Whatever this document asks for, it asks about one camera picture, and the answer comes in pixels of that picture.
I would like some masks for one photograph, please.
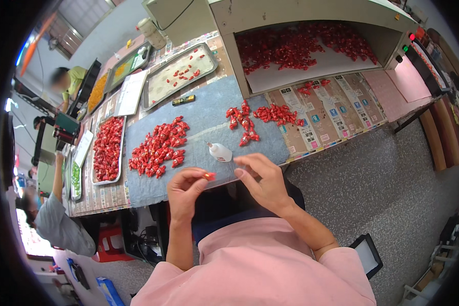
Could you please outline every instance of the red stool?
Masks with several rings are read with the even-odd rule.
[[[129,257],[124,253],[124,249],[116,249],[112,246],[110,237],[121,235],[120,226],[104,226],[100,228],[99,245],[97,246],[97,253],[92,256],[92,259],[97,262],[110,262],[110,261],[129,261],[134,258]],[[104,248],[104,238],[107,240],[109,249]]]

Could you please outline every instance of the shelf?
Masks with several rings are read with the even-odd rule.
[[[367,58],[363,61],[358,58],[355,62],[344,53],[337,53],[333,49],[325,46],[321,40],[319,44],[326,52],[313,52],[311,58],[316,59],[317,64],[309,67],[308,70],[298,70],[285,68],[278,70],[280,65],[271,63],[269,69],[259,69],[246,75],[248,84],[253,94],[278,89],[289,84],[304,81],[307,79],[323,77],[334,74],[347,74],[353,71],[379,70],[382,66]]]

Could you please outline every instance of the gray shirt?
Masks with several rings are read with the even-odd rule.
[[[97,247],[92,237],[65,211],[62,203],[51,193],[34,220],[37,234],[58,248],[89,257],[95,255]]]

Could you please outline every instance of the person's hand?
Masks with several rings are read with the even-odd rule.
[[[288,208],[296,205],[287,194],[282,170],[267,157],[260,153],[252,153],[235,157],[234,162],[244,166],[245,169],[236,168],[234,174],[245,184],[258,204],[279,217],[282,217]],[[261,177],[259,182],[255,180],[258,176]]]
[[[63,153],[61,151],[56,151],[56,162],[58,164],[62,164],[64,160],[65,157],[63,156]]]
[[[196,199],[208,184],[208,181],[202,178],[205,173],[207,171],[201,168],[184,168],[168,182],[168,203],[172,221],[192,221]]]

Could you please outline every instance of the green shirt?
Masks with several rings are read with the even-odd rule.
[[[63,93],[63,100],[68,100],[70,95],[73,95],[77,87],[82,83],[86,74],[86,69],[80,66],[75,66],[68,70],[70,76],[70,87]]]

